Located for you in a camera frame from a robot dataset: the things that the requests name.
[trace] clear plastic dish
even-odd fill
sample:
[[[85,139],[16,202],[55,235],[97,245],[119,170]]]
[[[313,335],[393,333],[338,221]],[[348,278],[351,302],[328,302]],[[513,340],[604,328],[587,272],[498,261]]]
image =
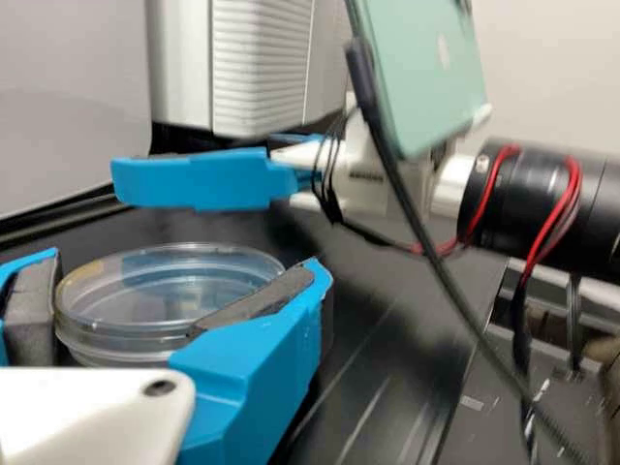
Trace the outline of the clear plastic dish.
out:
[[[181,243],[111,255],[56,288],[56,336],[90,366],[159,366],[198,318],[262,287],[284,266],[257,250]]]

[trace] black table surface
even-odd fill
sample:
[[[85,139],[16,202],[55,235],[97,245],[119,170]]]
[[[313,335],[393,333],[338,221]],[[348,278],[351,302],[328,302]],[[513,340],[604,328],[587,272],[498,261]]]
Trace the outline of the black table surface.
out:
[[[372,226],[408,237],[402,225]],[[430,226],[438,238],[454,228]],[[272,463],[437,459],[475,344],[426,263],[370,246],[319,214],[285,205],[243,213],[135,209],[4,250],[0,263],[56,246],[68,272],[114,252],[183,241],[252,246],[285,266],[316,256],[335,278],[333,347]],[[468,252],[449,267],[485,322],[505,260]]]

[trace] white wall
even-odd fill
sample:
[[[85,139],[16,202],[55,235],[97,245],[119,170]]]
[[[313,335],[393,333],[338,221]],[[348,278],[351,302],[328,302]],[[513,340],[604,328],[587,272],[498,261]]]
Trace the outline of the white wall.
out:
[[[473,0],[490,135],[620,158],[620,2]]]
[[[144,24],[143,0],[0,1],[0,218],[147,154]]]

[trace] red cable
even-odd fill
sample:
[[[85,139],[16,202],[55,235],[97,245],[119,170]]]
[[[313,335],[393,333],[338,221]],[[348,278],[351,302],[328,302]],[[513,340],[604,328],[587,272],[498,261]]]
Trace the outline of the red cable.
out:
[[[534,243],[532,244],[532,248],[527,255],[525,268],[523,269],[523,274],[521,275],[521,284],[525,284],[525,281],[530,277],[534,266],[537,263],[537,254],[538,250],[543,244],[543,241],[555,225],[558,217],[562,214],[562,212],[566,209],[569,204],[571,198],[575,193],[575,189],[577,188],[579,178],[581,177],[579,164],[572,158],[567,157],[566,164],[569,169],[570,177],[569,177],[569,185],[560,197],[560,200],[555,204],[549,216],[547,216],[546,220],[542,224],[542,228],[534,239]]]
[[[488,204],[488,201],[491,197],[491,193],[493,192],[493,187],[495,187],[495,181],[497,180],[497,175],[502,166],[502,163],[504,163],[504,161],[507,158],[510,158],[514,155],[518,155],[520,151],[521,151],[520,147],[516,144],[504,145],[500,149],[499,154],[497,155],[497,158],[493,162],[493,166],[491,167],[491,171],[489,173],[488,179],[486,180],[486,184],[484,185],[484,191],[482,192],[480,203],[478,204],[476,212],[474,213],[474,216],[467,227],[465,235],[463,239],[461,240],[463,243],[467,244],[467,242],[469,242],[472,234],[474,233],[474,231],[476,230],[476,227],[478,226],[478,222],[481,220],[484,214],[484,211],[486,210],[486,205]],[[457,236],[457,237],[453,237],[450,240],[447,240],[446,242],[441,243],[440,245],[437,246],[438,255],[440,257],[445,257],[449,255],[454,250],[454,248],[458,245],[458,242],[459,242],[459,237]],[[419,244],[419,242],[412,245],[410,250],[415,255],[421,255],[422,253],[422,247]]]

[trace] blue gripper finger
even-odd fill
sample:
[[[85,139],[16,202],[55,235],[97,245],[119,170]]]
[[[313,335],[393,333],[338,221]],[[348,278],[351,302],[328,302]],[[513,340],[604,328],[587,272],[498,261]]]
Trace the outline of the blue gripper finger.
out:
[[[146,207],[267,208],[308,186],[311,173],[271,162],[263,147],[187,157],[112,160],[116,196]]]

